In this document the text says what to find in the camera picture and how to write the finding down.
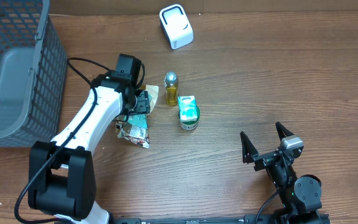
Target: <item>wood grain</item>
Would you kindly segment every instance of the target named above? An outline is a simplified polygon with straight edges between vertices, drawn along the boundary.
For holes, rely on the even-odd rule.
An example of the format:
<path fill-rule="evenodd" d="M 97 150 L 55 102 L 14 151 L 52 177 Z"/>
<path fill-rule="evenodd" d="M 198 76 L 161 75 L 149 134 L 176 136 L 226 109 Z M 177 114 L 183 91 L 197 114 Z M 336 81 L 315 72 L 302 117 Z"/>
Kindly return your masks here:
<path fill-rule="evenodd" d="M 158 17 L 53 17 L 69 56 L 111 68 L 119 53 L 146 67 L 158 85 L 149 116 L 150 149 L 117 139 L 110 125 L 94 155 L 97 201 L 115 216 L 238 217 L 256 213 L 273 193 L 265 172 L 241 162 L 239 133 L 260 152 L 279 144 L 274 123 L 302 137 L 298 176 L 323 182 L 322 213 L 332 223 L 358 223 L 358 12 L 190 15 L 192 44 L 172 51 Z M 88 78 L 102 70 L 75 63 Z M 173 70 L 180 94 L 195 95 L 200 126 L 184 131 L 163 97 Z M 65 127 L 89 87 L 71 70 L 60 120 Z M 0 223 L 17 223 L 14 202 L 28 181 L 29 149 L 0 148 Z M 280 207 L 275 199 L 265 212 Z M 42 218 L 25 202 L 21 214 Z"/>
<path fill-rule="evenodd" d="M 172 4 L 181 4 L 188 14 L 358 10 L 358 0 L 51 0 L 50 12 L 77 16 L 158 14 Z"/>

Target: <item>snack wrapper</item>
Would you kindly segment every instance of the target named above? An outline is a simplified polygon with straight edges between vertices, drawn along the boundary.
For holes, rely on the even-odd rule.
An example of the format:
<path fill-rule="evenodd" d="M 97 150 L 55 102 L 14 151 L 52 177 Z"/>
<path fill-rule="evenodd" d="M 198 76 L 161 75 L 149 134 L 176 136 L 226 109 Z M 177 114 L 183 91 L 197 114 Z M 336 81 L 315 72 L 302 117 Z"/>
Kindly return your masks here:
<path fill-rule="evenodd" d="M 149 94 L 150 113 L 153 111 L 158 98 L 158 86 L 142 85 L 140 89 Z M 118 138 L 124 138 L 146 149 L 150 147 L 149 129 L 147 127 L 146 114 L 130 115 L 127 122 L 125 116 L 120 115 L 116 121 L 116 133 Z"/>

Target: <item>black cable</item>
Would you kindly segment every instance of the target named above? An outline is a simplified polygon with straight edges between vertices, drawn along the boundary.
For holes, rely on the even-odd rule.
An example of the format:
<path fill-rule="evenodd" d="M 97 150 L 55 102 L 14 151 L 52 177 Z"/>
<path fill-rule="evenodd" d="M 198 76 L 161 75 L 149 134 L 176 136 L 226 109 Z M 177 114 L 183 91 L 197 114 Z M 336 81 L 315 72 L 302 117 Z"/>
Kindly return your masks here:
<path fill-rule="evenodd" d="M 260 217 L 260 214 L 262 213 L 262 211 L 265 209 L 266 205 L 274 198 L 278 195 L 279 191 L 276 191 L 274 194 L 272 194 L 272 196 L 270 196 L 270 198 L 268 198 L 265 203 L 261 206 L 261 208 L 258 211 L 258 214 L 256 214 L 256 219 L 255 219 L 255 224 L 258 224 L 258 219 Z"/>
<path fill-rule="evenodd" d="M 142 66 L 142 70 L 143 70 L 143 75 L 142 75 L 142 78 L 140 79 L 139 83 L 135 86 L 135 90 L 137 90 L 138 88 L 140 88 L 140 86 L 142 85 L 143 83 L 143 79 L 144 79 L 144 64 L 141 62 L 140 65 Z"/>
<path fill-rule="evenodd" d="M 81 78 L 83 78 L 90 86 L 91 86 L 91 82 L 80 72 L 78 71 L 71 63 L 71 60 L 81 60 L 84 62 L 89 62 L 92 64 L 95 64 L 99 67 L 105 68 L 107 71 L 110 71 L 110 69 L 108 67 L 105 67 L 104 65 L 101 65 L 97 62 L 94 62 L 92 60 L 88 60 L 85 58 L 68 58 L 67 59 L 67 64 L 68 66 L 70 66 L 70 68 L 72 68 L 74 70 L 74 72 L 76 72 L 77 74 L 79 74 L 79 76 Z M 92 103 L 91 108 L 89 109 L 88 113 L 85 115 L 85 117 L 82 119 L 82 121 L 78 124 L 78 126 L 74 129 L 74 131 L 72 131 L 70 133 L 70 135 L 67 137 L 67 139 L 62 143 L 62 145 L 60 145 L 57 150 L 49 157 L 49 159 L 42 165 L 42 167 L 37 171 L 37 173 L 31 178 L 31 180 L 29 180 L 29 182 L 27 183 L 27 185 L 24 187 L 23 191 L 21 192 L 20 196 L 17 198 L 16 200 L 16 204 L 15 204 L 15 208 L 14 208 L 14 214 L 15 217 L 17 219 L 17 221 L 24 223 L 24 224 L 39 224 L 39 223 L 48 223 L 48 222 L 67 222 L 68 220 L 66 218 L 49 218 L 49 219 L 44 219 L 44 220 L 34 220 L 34 221 L 28 221 L 23 219 L 20 215 L 19 215 L 19 207 L 20 207 L 20 203 L 22 202 L 25 194 L 27 193 L 27 191 L 29 190 L 30 186 L 35 182 L 36 178 L 47 168 L 51 165 L 51 163 L 54 162 L 55 158 L 59 155 L 59 153 L 64 149 L 64 147 L 67 145 L 67 143 L 75 136 L 75 134 L 78 132 L 78 130 L 80 130 L 80 128 L 82 127 L 82 125 L 85 123 L 85 121 L 89 118 L 89 116 L 91 116 L 92 111 L 94 110 L 95 106 L 98 104 L 98 94 L 95 90 L 94 87 L 91 86 L 91 89 L 93 90 L 93 95 L 94 95 L 94 100 Z"/>
<path fill-rule="evenodd" d="M 285 158 L 284 158 L 283 154 L 281 155 L 281 159 L 283 160 L 283 163 L 284 163 L 285 175 L 287 176 L 287 181 L 285 182 L 285 187 L 283 187 L 282 189 L 286 189 L 286 187 L 288 186 L 288 182 L 290 181 L 290 173 L 288 172 L 287 163 L 285 162 Z"/>
<path fill-rule="evenodd" d="M 285 190 L 285 189 L 287 188 L 287 186 L 288 186 L 288 182 L 290 181 L 290 173 L 288 172 L 287 162 L 285 162 L 285 158 L 284 158 L 284 155 L 283 155 L 283 154 L 281 155 L 281 159 L 282 159 L 282 161 L 283 161 L 283 163 L 284 163 L 284 168 L 285 168 L 285 175 L 286 175 L 285 186 L 282 187 L 280 190 L 276 191 L 276 192 L 275 192 L 272 196 L 270 196 L 270 198 L 268 198 L 268 199 L 266 200 L 266 202 L 261 206 L 261 208 L 260 208 L 259 211 L 258 211 L 258 214 L 256 215 L 255 224 L 258 223 L 259 216 L 260 216 L 260 214 L 262 213 L 262 211 L 263 211 L 263 209 L 265 208 L 265 206 L 266 206 L 274 197 L 276 197 L 276 196 L 278 195 L 278 193 L 280 193 L 281 191 Z"/>

